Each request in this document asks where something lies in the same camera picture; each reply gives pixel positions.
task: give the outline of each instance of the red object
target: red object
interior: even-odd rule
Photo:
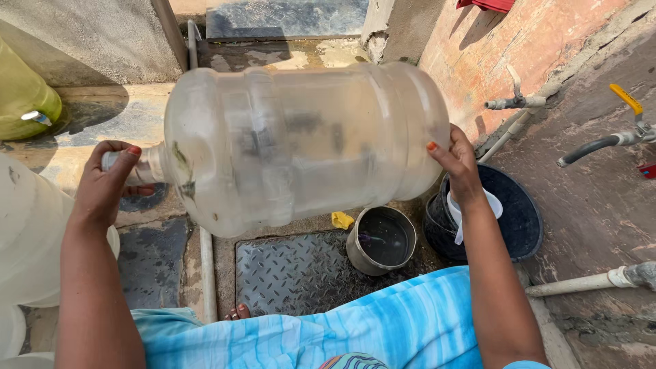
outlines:
[[[507,13],[514,3],[515,0],[458,0],[455,8],[460,9],[467,5],[478,5],[484,11],[490,9],[492,11]]]
[[[640,171],[640,173],[642,173],[642,175],[645,176],[646,179],[656,178],[656,162],[641,165],[640,167],[637,168]]]

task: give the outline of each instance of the yellow tap handle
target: yellow tap handle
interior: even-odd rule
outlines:
[[[626,93],[622,87],[616,84],[612,84],[609,87],[611,88],[611,91],[613,91],[617,96],[619,96],[619,98],[624,100],[624,102],[633,109],[633,112],[636,115],[642,114],[642,105],[640,105],[640,103],[635,98],[633,98],[633,96]]]

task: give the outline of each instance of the metal drain cover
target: metal drain cover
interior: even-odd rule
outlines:
[[[237,243],[237,302],[253,316],[324,313],[428,269],[413,257],[401,269],[371,277],[346,256],[347,232],[305,234]]]

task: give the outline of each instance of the toe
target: toe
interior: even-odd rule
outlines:
[[[251,312],[248,310],[248,306],[246,306],[246,304],[239,304],[237,307],[237,316],[239,319],[248,319],[251,317]]]

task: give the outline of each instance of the black bucket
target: black bucket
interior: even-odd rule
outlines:
[[[487,164],[478,164],[478,176],[484,189],[496,196],[503,205],[499,218],[501,235],[513,263],[535,255],[542,245],[543,222],[535,200],[511,176]],[[457,261],[466,261],[464,242],[454,243],[458,225],[447,205],[449,175],[440,185],[440,192],[426,204],[423,231],[430,247],[438,254]]]

